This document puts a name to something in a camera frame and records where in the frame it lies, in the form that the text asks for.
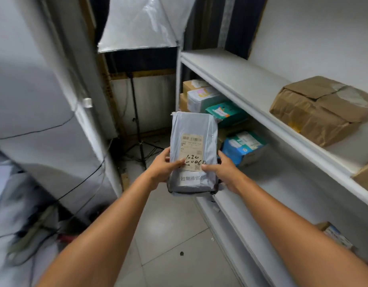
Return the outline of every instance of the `forearm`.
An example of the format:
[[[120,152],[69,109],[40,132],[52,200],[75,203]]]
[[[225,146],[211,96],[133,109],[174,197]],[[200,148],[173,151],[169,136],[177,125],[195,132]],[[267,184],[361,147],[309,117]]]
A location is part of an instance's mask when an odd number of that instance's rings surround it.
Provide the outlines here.
[[[368,286],[368,267],[352,252],[243,174],[234,187],[300,287]]]
[[[142,174],[80,236],[69,244],[38,286],[113,286],[151,191]]]

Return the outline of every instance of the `gray plastic mailer bag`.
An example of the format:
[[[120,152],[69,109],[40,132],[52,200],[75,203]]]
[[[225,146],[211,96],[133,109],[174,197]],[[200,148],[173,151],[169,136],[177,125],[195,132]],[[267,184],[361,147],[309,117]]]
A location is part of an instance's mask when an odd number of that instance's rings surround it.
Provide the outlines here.
[[[217,164],[217,123],[209,114],[172,113],[170,161],[185,158],[168,180],[171,193],[201,194],[215,190],[216,174],[205,173],[201,164]]]

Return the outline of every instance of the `tiled floor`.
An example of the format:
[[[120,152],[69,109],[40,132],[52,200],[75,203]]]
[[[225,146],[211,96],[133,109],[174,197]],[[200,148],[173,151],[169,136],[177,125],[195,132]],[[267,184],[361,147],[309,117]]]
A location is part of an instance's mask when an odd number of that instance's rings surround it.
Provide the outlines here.
[[[169,139],[157,144],[165,147]],[[142,167],[127,161],[127,172],[133,181]],[[160,183],[147,201],[115,286],[240,287],[240,284],[194,199],[174,197],[166,184]]]

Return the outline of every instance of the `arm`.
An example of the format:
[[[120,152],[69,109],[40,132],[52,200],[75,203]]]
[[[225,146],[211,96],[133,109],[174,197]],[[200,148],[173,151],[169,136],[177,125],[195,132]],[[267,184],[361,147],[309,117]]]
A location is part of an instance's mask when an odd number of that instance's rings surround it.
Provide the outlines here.
[[[183,161],[159,154],[101,216],[69,244],[38,282],[38,287],[114,286],[150,192]]]
[[[265,192],[220,151],[219,156],[220,165],[202,169],[215,171],[241,196],[300,287],[368,286],[368,266],[362,260]]]

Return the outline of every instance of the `hand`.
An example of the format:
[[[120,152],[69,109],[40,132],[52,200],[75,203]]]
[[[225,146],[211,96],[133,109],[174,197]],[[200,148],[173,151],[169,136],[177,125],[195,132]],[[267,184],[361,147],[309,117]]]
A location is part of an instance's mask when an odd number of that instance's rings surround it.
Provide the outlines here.
[[[217,154],[221,158],[221,164],[202,164],[201,169],[203,169],[205,172],[214,171],[217,177],[226,184],[230,191],[240,194],[235,186],[235,183],[240,177],[246,177],[245,174],[239,171],[232,160],[229,159],[223,152],[219,150]]]
[[[170,147],[165,148],[158,156],[156,156],[151,166],[149,166],[148,169],[143,173],[152,179],[152,189],[156,189],[160,182],[165,182],[172,171],[183,165],[185,161],[185,159],[181,159],[170,163],[169,149]]]

